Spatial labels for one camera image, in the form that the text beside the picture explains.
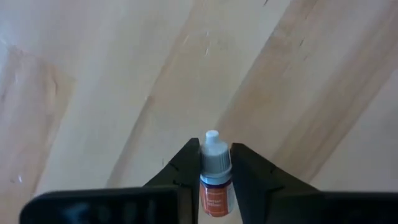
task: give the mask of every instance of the dropper bottle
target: dropper bottle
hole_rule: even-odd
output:
[[[218,131],[206,132],[201,146],[200,197],[204,211],[212,217],[229,214],[234,205],[228,145]]]

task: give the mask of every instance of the orange label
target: orange label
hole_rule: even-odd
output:
[[[222,217],[232,210],[233,185],[229,181],[221,186],[200,183],[201,204],[204,211],[212,217]]]

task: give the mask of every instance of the white bottle cap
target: white bottle cap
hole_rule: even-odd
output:
[[[231,171],[231,159],[226,142],[218,138],[218,131],[206,132],[206,141],[201,147],[202,175],[222,177]]]

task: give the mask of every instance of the wooden surface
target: wooden surface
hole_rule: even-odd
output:
[[[140,186],[213,128],[319,189],[398,190],[397,23],[390,0],[0,0],[1,223]]]

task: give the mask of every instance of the wooden floor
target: wooden floor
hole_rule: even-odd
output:
[[[397,191],[396,24],[390,0],[0,0],[0,222],[214,128],[319,189]]]

